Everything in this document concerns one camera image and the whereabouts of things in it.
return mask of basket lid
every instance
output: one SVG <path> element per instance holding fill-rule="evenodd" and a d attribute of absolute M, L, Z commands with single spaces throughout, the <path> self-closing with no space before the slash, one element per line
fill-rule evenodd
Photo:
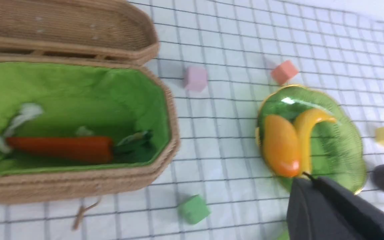
<path fill-rule="evenodd" d="M 148 15 L 124 0 L 0 0 L 0 52 L 144 64 L 158 37 Z"/>

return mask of toy banana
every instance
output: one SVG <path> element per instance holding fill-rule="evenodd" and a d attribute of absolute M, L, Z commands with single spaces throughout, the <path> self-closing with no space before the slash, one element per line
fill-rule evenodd
<path fill-rule="evenodd" d="M 312 162 L 311 162 L 311 134 L 312 129 L 317 123 L 320 122 L 331 122 L 335 123 L 336 119 L 327 114 L 325 111 L 312 108 L 301 113 L 296 120 L 294 120 L 294 128 L 297 132 L 297 137 L 300 142 L 301 149 L 301 159 L 300 164 L 301 173 L 307 172 L 311 174 L 312 172 Z"/>

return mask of wicker basket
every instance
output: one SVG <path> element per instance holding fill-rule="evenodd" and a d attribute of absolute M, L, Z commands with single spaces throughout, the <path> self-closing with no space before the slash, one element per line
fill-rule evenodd
<path fill-rule="evenodd" d="M 36 29 L 44 26 L 35 21 L 36 17 L 42 22 L 52 19 L 51 24 L 45 23 L 45 34 L 36 35 Z M 16 28 L 14 23 L 20 22 L 24 24 L 20 29 Z M 79 23 L 88 27 L 75 29 Z M 90 24 L 95 24 L 96 28 L 90 28 Z M 93 41 L 90 36 L 97 29 L 101 38 Z M 30 50 L 30 54 L 0 53 L 0 62 L 57 63 L 141 71 L 164 90 L 171 140 L 152 164 L 143 167 L 0 176 L 0 203 L 41 202 L 137 190 L 151 184 L 163 172 L 176 154 L 180 138 L 171 92 L 161 80 L 138 64 L 154 58 L 158 51 L 157 36 L 146 14 L 123 1 L 71 0 L 65 4 L 61 0 L 1 0 L 0 51 L 25 50 Z"/>
<path fill-rule="evenodd" d="M 158 48 L 151 19 L 123 0 L 0 0 L 0 52 L 144 64 Z"/>

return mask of toy carrot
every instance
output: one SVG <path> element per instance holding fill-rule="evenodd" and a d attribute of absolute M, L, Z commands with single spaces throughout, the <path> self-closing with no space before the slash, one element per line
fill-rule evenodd
<path fill-rule="evenodd" d="M 35 156 L 64 158 L 91 164 L 107 164 L 114 155 L 133 152 L 149 143 L 152 131 L 137 132 L 114 146 L 108 137 L 29 138 L 10 137 L 5 142 L 10 148 Z"/>
<path fill-rule="evenodd" d="M 15 150 L 36 156 L 65 158 L 91 164 L 106 164 L 113 159 L 113 141 L 108 137 L 81 138 L 6 138 Z"/>

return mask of toy mango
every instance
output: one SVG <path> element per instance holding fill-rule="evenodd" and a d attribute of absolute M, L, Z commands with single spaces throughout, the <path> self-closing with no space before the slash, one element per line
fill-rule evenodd
<path fill-rule="evenodd" d="M 296 130 L 285 118 L 278 115 L 265 117 L 263 156 L 276 175 L 300 175 L 300 144 Z"/>

